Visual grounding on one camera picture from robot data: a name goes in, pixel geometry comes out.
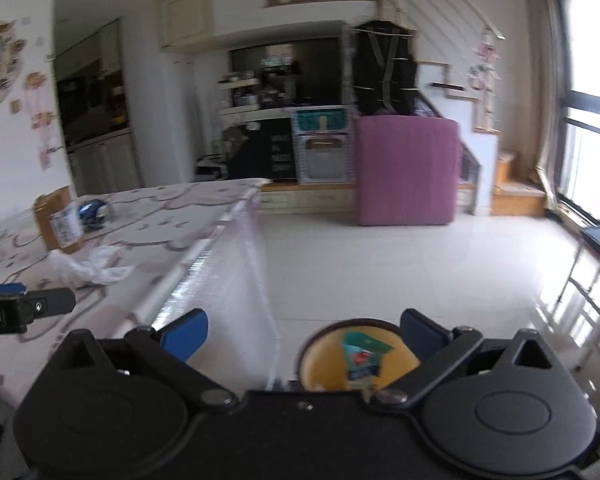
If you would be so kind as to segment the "teal plastic wrapper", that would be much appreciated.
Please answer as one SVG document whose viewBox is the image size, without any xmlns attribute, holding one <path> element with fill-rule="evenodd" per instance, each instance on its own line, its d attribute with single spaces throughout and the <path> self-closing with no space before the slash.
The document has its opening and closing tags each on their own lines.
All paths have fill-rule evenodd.
<svg viewBox="0 0 600 480">
<path fill-rule="evenodd" d="M 348 382 L 370 382 L 380 374 L 382 360 L 393 346 L 366 333 L 347 332 L 341 339 Z"/>
</svg>

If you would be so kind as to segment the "white tissue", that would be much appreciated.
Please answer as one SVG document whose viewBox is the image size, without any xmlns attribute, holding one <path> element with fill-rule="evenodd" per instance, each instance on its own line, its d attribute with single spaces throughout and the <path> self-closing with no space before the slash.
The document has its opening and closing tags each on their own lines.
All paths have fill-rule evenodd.
<svg viewBox="0 0 600 480">
<path fill-rule="evenodd" d="M 48 262 L 62 284 L 70 288 L 85 286 L 109 286 L 128 278 L 135 270 L 130 264 L 118 264 L 123 255 L 116 246 L 98 246 L 85 258 L 77 259 L 59 249 L 48 253 Z"/>
</svg>

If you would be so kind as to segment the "brown cardboard box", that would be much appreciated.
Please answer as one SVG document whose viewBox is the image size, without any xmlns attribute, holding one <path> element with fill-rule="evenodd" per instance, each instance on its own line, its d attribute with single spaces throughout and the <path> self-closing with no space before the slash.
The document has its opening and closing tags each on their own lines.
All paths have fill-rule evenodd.
<svg viewBox="0 0 600 480">
<path fill-rule="evenodd" d="M 82 248 L 83 226 L 68 186 L 38 196 L 32 210 L 49 252 L 73 254 Z"/>
</svg>

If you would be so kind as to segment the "blue white snack bag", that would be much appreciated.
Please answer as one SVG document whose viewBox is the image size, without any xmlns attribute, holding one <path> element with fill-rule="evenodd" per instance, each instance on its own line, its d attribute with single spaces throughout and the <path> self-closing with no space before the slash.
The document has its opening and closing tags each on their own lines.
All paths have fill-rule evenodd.
<svg viewBox="0 0 600 480">
<path fill-rule="evenodd" d="M 105 226 L 112 219 L 112 208 L 100 198 L 87 200 L 78 208 L 79 218 L 82 224 L 89 229 L 97 230 Z"/>
</svg>

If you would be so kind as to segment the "yellow trash bin dark rim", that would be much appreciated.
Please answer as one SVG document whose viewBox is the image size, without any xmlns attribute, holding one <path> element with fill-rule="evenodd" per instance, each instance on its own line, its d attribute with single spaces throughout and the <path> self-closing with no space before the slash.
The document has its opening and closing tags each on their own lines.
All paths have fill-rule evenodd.
<svg viewBox="0 0 600 480">
<path fill-rule="evenodd" d="M 306 391 L 363 391 L 387 387 L 419 367 L 400 330 L 374 318 L 330 324 L 312 335 L 297 356 L 297 378 Z"/>
</svg>

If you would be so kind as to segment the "cartoon patterned table cloth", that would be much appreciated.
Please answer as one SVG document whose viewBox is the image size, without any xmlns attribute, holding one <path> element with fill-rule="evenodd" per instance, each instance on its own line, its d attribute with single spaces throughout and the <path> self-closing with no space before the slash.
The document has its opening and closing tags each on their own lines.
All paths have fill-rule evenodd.
<svg viewBox="0 0 600 480">
<path fill-rule="evenodd" d="M 259 179 L 174 184 L 114 193 L 107 202 L 112 219 L 84 238 L 73 257 L 83 259 L 98 246 L 116 246 L 118 264 L 135 266 L 125 280 L 109 286 L 76 289 L 71 313 L 42 318 L 22 335 L 0 336 L 0 398 L 17 405 L 72 330 L 85 328 L 98 338 L 119 338 L 142 299 L 174 269 L 178 257 L 209 235 L 219 216 L 261 191 Z"/>
</svg>

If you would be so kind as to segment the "wooden stair steps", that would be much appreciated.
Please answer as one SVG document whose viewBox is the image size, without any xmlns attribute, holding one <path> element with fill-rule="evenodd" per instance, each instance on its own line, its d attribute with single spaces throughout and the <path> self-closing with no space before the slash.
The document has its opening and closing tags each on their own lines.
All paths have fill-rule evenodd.
<svg viewBox="0 0 600 480">
<path fill-rule="evenodd" d="M 498 217 L 543 217 L 545 193 L 533 182 L 516 176 L 516 159 L 514 152 L 498 153 L 491 214 Z"/>
</svg>

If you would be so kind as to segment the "pink folded mattress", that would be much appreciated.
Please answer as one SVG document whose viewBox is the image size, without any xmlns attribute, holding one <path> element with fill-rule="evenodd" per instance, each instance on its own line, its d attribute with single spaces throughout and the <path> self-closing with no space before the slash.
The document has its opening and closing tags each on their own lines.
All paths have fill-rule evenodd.
<svg viewBox="0 0 600 480">
<path fill-rule="evenodd" d="M 355 121 L 360 226 L 445 226 L 460 182 L 460 125 L 439 117 L 377 115 Z"/>
</svg>

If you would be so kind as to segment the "low cream tv cabinet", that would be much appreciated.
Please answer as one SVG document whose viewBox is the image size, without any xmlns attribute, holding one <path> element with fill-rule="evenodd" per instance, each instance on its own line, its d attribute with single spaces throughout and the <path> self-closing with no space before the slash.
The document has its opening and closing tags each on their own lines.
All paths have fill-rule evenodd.
<svg viewBox="0 0 600 480">
<path fill-rule="evenodd" d="M 416 224 L 442 224 L 455 215 L 485 217 L 490 206 L 478 204 L 473 184 L 455 181 L 438 188 L 432 184 L 267 184 L 259 193 L 265 214 L 350 214 L 356 223 L 388 226 L 399 219 Z"/>
</svg>

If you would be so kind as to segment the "black nice day sign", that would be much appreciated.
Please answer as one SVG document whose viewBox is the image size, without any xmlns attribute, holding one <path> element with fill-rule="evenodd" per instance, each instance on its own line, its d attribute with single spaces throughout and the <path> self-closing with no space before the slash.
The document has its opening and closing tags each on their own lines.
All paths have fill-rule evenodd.
<svg viewBox="0 0 600 480">
<path fill-rule="evenodd" d="M 297 179 L 294 136 L 289 118 L 261 122 L 265 175 L 273 181 Z"/>
</svg>

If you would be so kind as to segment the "white toy oven box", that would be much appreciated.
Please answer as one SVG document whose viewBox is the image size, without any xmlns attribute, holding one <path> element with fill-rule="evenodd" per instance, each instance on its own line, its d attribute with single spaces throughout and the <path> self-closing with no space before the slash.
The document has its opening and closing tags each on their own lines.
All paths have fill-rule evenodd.
<svg viewBox="0 0 600 480">
<path fill-rule="evenodd" d="M 353 183 L 352 107 L 296 107 L 290 118 L 299 183 Z"/>
</svg>

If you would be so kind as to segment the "black vest on hanger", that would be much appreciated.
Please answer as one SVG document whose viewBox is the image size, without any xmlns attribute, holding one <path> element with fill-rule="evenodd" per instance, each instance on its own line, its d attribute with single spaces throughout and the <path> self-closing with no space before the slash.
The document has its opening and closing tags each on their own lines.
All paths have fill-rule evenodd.
<svg viewBox="0 0 600 480">
<path fill-rule="evenodd" d="M 392 21 L 373 20 L 353 29 L 352 82 L 362 116 L 415 114 L 416 32 Z"/>
</svg>

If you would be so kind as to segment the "beige curtain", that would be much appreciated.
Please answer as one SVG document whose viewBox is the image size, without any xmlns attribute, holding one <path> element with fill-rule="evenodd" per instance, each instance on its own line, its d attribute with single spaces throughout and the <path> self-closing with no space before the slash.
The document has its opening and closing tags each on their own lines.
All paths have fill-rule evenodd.
<svg viewBox="0 0 600 480">
<path fill-rule="evenodd" d="M 558 208 L 556 157 L 562 93 L 562 47 L 557 0 L 526 0 L 531 63 L 533 179 L 545 193 L 546 212 Z"/>
</svg>

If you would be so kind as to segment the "cream upper cabinet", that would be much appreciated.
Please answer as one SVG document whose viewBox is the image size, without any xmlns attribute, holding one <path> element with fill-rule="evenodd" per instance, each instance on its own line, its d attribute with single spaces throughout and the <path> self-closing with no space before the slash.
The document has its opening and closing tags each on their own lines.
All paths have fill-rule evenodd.
<svg viewBox="0 0 600 480">
<path fill-rule="evenodd" d="M 212 0 L 156 0 L 160 48 L 188 48 L 214 37 Z"/>
</svg>

